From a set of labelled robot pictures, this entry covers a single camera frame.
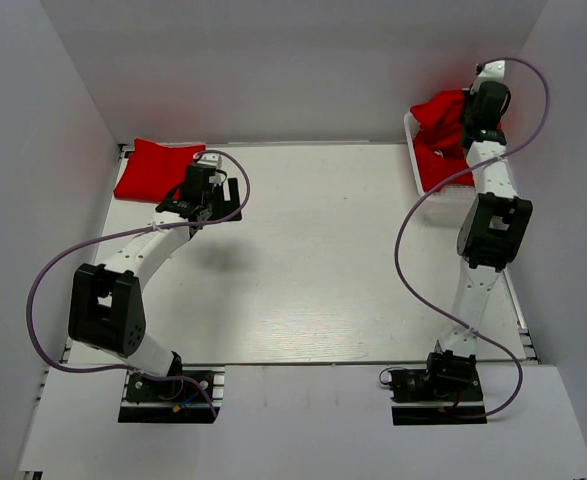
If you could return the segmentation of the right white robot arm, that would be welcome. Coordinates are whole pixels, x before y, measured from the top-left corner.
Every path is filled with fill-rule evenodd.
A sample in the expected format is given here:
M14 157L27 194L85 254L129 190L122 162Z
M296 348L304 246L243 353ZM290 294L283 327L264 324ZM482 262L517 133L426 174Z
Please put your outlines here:
M519 197L505 159L506 137L500 127L511 94L498 81L473 86L462 110L462 148L473 169L475 198L460 228L461 258L452 314L454 325L437 341L427 360L426 390L439 399L458 401L475 380L477 331L501 272L516 257L533 211Z

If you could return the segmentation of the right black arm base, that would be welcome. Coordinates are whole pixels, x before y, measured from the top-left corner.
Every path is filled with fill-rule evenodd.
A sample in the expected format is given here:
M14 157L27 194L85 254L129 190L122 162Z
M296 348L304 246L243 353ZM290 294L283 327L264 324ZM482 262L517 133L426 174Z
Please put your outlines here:
M476 372L459 383L433 386L426 381L425 368L391 366L378 380L391 393L392 424L409 426L453 426L487 424L483 390Z

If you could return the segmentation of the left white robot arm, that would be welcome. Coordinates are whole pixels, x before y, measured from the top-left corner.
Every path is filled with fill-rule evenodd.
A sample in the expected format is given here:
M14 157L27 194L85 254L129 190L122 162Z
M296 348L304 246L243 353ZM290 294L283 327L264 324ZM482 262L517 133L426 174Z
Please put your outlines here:
M98 265L75 271L68 334L150 376L150 387L172 399L184 387L179 355L147 332L143 290L169 257L203 229L240 206L239 185L227 178L218 154L186 167L184 180L155 209L151 230Z

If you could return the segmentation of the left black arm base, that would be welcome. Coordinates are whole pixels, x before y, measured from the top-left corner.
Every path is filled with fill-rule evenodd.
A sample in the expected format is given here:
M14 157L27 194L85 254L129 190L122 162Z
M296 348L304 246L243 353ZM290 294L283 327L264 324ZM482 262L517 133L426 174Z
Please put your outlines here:
M215 412L222 406L225 368L222 366L183 367L183 374L198 383L184 380L154 382L139 373L128 374L122 393L118 422L121 424L213 424L215 415L201 393L212 401Z

